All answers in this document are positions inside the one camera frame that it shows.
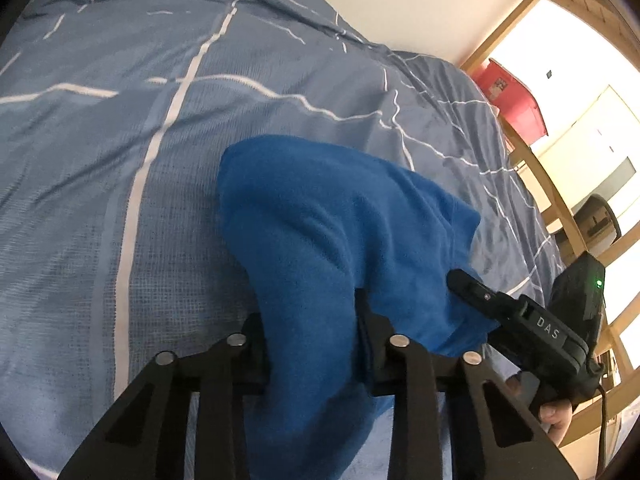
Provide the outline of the person right hand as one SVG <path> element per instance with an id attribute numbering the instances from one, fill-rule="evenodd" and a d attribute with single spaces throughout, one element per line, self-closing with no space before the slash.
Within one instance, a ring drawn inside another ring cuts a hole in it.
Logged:
<path id="1" fill-rule="evenodd" d="M 533 383 L 529 379 L 521 380 L 521 375 L 512 375 L 506 380 L 506 386 L 523 404 L 527 404 Z M 558 448 L 565 438 L 573 419 L 573 405 L 569 400 L 555 400 L 542 404 L 536 415 L 540 426 Z"/>

